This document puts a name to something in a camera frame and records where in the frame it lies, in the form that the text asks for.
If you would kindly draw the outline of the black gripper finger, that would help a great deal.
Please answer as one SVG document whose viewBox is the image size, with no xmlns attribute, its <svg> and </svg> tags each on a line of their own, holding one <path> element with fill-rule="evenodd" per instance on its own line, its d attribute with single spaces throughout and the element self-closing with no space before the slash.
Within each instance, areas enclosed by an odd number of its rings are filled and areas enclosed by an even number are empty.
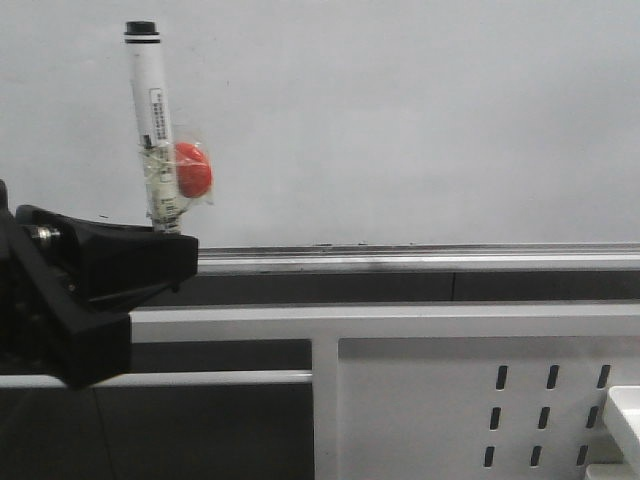
<svg viewBox="0 0 640 480">
<path fill-rule="evenodd" d="M 129 370 L 131 321 L 127 313 L 98 312 L 77 299 L 54 275 L 41 253 L 18 249 L 40 289 L 49 321 L 46 336 L 67 386 L 84 388 Z"/>
<path fill-rule="evenodd" d="M 195 276 L 198 239 L 151 227 L 81 220 L 21 205 L 23 227 L 53 231 L 36 248 L 72 294 L 94 308 L 135 308 Z"/>
</svg>

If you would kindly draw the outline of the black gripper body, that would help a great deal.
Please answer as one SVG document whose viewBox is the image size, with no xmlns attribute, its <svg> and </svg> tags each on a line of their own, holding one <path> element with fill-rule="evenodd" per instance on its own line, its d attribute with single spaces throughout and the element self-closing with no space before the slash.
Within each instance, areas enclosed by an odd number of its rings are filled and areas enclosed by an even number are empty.
<svg viewBox="0 0 640 480">
<path fill-rule="evenodd" d="M 51 376 L 61 364 L 46 336 L 49 313 L 40 289 L 24 266 L 19 248 L 37 257 L 35 230 L 17 223 L 1 185 L 1 368 Z"/>
</svg>

